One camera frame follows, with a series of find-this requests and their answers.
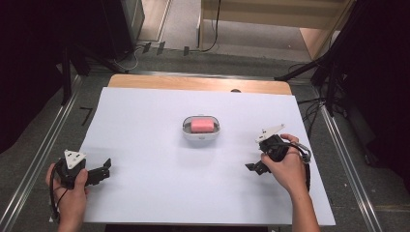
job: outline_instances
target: cable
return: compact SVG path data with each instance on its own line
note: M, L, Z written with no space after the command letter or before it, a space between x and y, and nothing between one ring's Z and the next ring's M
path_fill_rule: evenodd
M55 205L55 199L54 199L54 175L55 175L55 170L57 169L57 166L61 165L62 160L59 159L57 163L54 164L54 167L52 168L51 175L50 175L50 182L49 182L49 194L50 194L50 204L51 204L51 211L52 211L52 219L56 220L57 222L60 220L60 213L57 211L57 206Z
M63 199L63 196L67 193L68 190L69 190L69 189L66 188L66 190L64 191L64 193L61 195L60 199L58 199L58 201L57 201L57 206L56 206L57 208L58 208L58 206L60 205L61 199Z
M140 49L142 49L143 46L137 46L135 49L135 52L133 53L133 58L135 59L135 65L132 68L125 68L122 65L118 64L117 61L114 59L114 63L119 66L121 69L125 70L125 71L131 71L133 69L135 69L138 66L138 58L136 58L136 52Z

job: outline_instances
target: white table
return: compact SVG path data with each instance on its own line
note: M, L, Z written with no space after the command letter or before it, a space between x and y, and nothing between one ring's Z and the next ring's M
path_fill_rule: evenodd
M192 143L182 134L192 115L215 116L220 136ZM293 96L104 88L80 151L87 168L112 159L111 177L90 187L86 222L153 224L291 224L287 192L245 163L260 160L254 139L285 124L309 146ZM314 156L311 191L320 225L335 220Z

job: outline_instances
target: wire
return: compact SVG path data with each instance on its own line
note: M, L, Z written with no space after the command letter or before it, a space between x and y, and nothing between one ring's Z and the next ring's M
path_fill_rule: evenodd
M131 71L133 69L135 69L138 66L138 58L136 58L136 52L140 49L142 49L143 46L137 46L135 49L135 52L133 53L133 58L135 59L135 65L132 68L126 68L120 64L117 63L117 61L114 59L114 63L119 66L121 69L126 70L126 71Z
M64 193L61 195L60 199L58 199L58 201L57 201L57 206L56 206L57 208L58 208L58 206L60 205L61 199L63 199L63 196L67 193L68 190L69 190L69 189L66 188L66 190L64 191Z
M289 68L287 69L287 73L290 73L290 69L292 69L293 67L302 66L302 65L306 65L306 64L307 63L301 63L301 64L295 64L295 65L289 66Z
M55 200L54 200L54 175L55 175L55 170L57 169L57 166L59 166L61 163L62 163L62 160L59 159L57 163L54 164L54 167L52 168L52 171L51 171L50 182L49 182L49 194L50 194L52 218L56 219L57 221L59 220L60 214L57 211L57 207L55 205Z

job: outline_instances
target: pink sponge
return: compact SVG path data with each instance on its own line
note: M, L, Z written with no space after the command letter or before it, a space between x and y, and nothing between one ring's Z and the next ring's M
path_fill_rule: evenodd
M190 131L198 132L213 132L214 121L212 119L192 119L190 122Z

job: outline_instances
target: human hand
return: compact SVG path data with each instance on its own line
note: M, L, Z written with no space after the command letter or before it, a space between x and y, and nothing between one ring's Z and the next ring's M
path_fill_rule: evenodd
M284 133L280 137L289 140L290 143L299 142L299 138L291 134ZM289 147L281 162L274 162L266 154L261 155L261 160L289 193L307 190L305 164L296 148Z
M50 176L55 163L52 163L47 171L45 182L50 185ZM60 210L60 224L58 231L79 231L84 219L88 189L85 183L88 179L88 171L82 169L75 178L74 189L66 189L61 186L60 180L53 180L54 199Z

